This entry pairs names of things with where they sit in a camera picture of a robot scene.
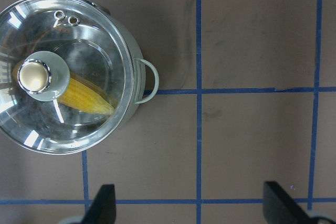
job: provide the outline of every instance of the black object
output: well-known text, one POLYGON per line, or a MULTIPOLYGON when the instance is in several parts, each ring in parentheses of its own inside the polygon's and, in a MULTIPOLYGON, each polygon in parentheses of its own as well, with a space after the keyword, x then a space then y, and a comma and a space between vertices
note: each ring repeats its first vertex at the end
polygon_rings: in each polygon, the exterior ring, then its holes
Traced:
POLYGON ((79 224, 114 224, 117 216, 114 185, 102 185, 79 224))
POLYGON ((324 217, 310 218, 277 182, 264 183, 263 213, 269 224, 336 224, 324 217))

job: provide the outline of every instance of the pot lid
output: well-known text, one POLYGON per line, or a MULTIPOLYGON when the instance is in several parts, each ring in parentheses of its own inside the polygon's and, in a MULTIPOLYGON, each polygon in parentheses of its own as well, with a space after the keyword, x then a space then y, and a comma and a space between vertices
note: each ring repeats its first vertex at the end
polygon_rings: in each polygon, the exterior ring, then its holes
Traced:
POLYGON ((133 87, 128 47, 84 0, 21 0, 0 14, 0 128, 38 152, 74 153, 122 120, 133 87))

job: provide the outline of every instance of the corn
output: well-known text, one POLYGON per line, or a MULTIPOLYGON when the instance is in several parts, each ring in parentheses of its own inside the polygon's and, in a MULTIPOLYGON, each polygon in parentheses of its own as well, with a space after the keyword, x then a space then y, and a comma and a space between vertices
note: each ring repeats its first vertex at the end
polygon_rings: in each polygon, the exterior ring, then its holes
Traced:
POLYGON ((67 91, 57 101, 86 113, 112 115, 115 111, 100 95, 73 78, 70 78, 67 91))
MULTIPOLYGON (((16 82, 17 72, 22 63, 23 61, 20 61, 18 64, 16 64, 12 71, 12 77, 16 82)), ((115 108, 103 98, 109 97, 104 90, 74 73, 70 73, 70 75, 71 78, 69 87, 66 92, 57 99, 59 103, 91 114, 112 115, 114 113, 115 108), (82 84, 74 78, 80 80, 86 85, 82 84)))

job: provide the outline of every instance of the lid knob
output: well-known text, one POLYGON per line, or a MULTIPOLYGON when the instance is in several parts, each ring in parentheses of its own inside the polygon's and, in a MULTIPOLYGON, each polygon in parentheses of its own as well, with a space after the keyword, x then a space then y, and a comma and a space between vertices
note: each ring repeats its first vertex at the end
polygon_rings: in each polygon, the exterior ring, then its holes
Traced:
POLYGON ((58 54, 38 51, 26 58, 19 68, 17 80, 23 90, 38 101, 52 101, 67 90, 70 71, 58 54))
POLYGON ((50 85, 50 69, 44 62, 29 59, 19 69, 18 82, 29 93, 41 93, 50 85))

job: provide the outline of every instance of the white handle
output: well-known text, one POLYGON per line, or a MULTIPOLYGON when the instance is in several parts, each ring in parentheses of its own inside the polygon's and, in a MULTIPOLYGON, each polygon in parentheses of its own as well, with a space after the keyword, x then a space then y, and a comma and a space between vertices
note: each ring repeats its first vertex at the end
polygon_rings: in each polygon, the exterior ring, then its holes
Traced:
POLYGON ((144 99, 141 99, 141 100, 135 102, 137 104, 140 104, 140 103, 148 102, 149 100, 151 100, 156 95, 157 90, 159 89, 159 73, 156 70, 155 66, 153 64, 151 64, 149 61, 146 61, 144 59, 139 59, 139 58, 136 58, 136 60, 140 61, 141 63, 143 63, 145 65, 147 65, 153 71, 154 78, 155 78, 155 83, 154 83, 154 88, 153 88, 152 93, 150 93, 144 99))

